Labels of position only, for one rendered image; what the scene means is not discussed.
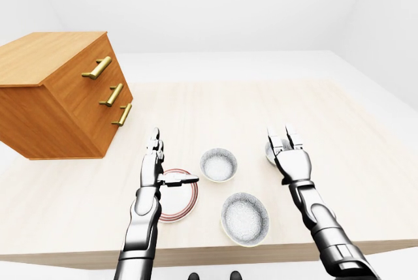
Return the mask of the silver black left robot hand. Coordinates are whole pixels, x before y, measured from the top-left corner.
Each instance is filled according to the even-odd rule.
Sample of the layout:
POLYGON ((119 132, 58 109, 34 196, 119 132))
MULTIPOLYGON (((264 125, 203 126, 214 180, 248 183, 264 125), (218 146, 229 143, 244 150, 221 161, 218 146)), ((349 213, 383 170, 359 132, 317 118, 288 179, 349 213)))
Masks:
POLYGON ((155 127, 146 146, 146 154, 142 160, 140 171, 141 187, 179 187, 183 184, 196 183, 199 177, 193 174, 173 172, 164 175, 162 164, 164 162, 164 143, 160 139, 160 131, 155 127))

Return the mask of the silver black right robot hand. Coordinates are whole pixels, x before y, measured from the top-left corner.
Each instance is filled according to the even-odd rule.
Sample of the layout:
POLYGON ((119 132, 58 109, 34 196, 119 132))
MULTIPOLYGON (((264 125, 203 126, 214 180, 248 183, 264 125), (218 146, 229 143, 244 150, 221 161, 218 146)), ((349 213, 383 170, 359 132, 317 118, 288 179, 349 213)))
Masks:
POLYGON ((310 180, 312 164, 310 156, 303 148, 303 141, 296 130, 289 124, 285 125, 290 148, 285 148, 281 138, 272 127, 267 127, 268 141, 274 155, 278 170, 283 175, 282 185, 290 185, 297 181, 310 180))

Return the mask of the speckled patterned bowl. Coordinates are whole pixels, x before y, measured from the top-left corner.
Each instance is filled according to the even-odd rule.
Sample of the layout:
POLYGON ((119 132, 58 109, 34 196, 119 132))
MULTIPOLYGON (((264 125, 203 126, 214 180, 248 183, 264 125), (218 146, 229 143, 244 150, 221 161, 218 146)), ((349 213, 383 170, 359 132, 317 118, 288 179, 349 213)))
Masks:
MULTIPOLYGON (((283 149, 284 150, 290 150, 292 149, 290 142, 288 141, 288 139, 282 139, 281 140, 282 144, 283 144, 283 149)), ((274 161, 274 154, 273 154, 273 150, 270 147, 270 142, 268 141, 265 145, 265 153, 266 153, 266 158, 269 161, 270 164, 272 165, 276 165, 275 161, 274 161)))
POLYGON ((226 235, 242 247, 256 247, 266 238, 270 221, 263 203, 249 193, 234 193, 223 203, 221 225, 226 235))
POLYGON ((234 177, 238 163, 236 157, 229 150, 212 148, 203 153, 200 168, 207 179, 221 183, 234 177))

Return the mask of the white plate with red rings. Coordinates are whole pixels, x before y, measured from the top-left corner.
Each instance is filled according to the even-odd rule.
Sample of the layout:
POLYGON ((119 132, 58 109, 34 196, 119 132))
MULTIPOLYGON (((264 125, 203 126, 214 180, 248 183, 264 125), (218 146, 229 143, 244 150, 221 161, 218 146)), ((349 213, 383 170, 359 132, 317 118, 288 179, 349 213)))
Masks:
POLYGON ((192 212, 199 197, 198 183, 186 183, 177 187, 160 186, 161 216, 159 222, 173 223, 192 212))

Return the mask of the wooden drawer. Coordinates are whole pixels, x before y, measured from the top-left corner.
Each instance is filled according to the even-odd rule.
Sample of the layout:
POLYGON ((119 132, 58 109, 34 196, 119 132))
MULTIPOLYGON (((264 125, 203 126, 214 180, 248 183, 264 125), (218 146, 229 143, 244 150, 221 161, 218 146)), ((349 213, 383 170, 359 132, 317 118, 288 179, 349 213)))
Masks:
POLYGON ((84 70, 73 70, 60 91, 63 104, 92 139, 116 132, 133 96, 116 58, 90 61, 84 70))
POLYGON ((49 33, 48 75, 41 84, 77 117, 119 105, 130 95, 107 32, 49 33))
POLYGON ((132 103, 133 96, 129 86, 125 81, 115 80, 112 83, 106 83, 98 90, 98 94, 93 96, 92 102, 88 104, 88 112, 86 113, 87 135, 90 137, 95 149, 97 150, 94 157, 104 157, 112 142, 119 126, 111 124, 112 121, 119 120, 123 109, 120 106, 132 103), (110 86, 123 84, 123 89, 118 98, 111 107, 99 104, 99 101, 105 101, 109 98, 112 91, 110 86))

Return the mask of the wooden cabinet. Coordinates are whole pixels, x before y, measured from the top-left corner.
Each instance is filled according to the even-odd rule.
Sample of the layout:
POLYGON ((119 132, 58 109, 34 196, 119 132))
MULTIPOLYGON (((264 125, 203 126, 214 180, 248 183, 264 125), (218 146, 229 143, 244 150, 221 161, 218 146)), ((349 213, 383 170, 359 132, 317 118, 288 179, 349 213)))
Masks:
POLYGON ((41 84, 53 37, 35 32, 0 46, 0 141, 28 159, 91 159, 78 120, 41 84))

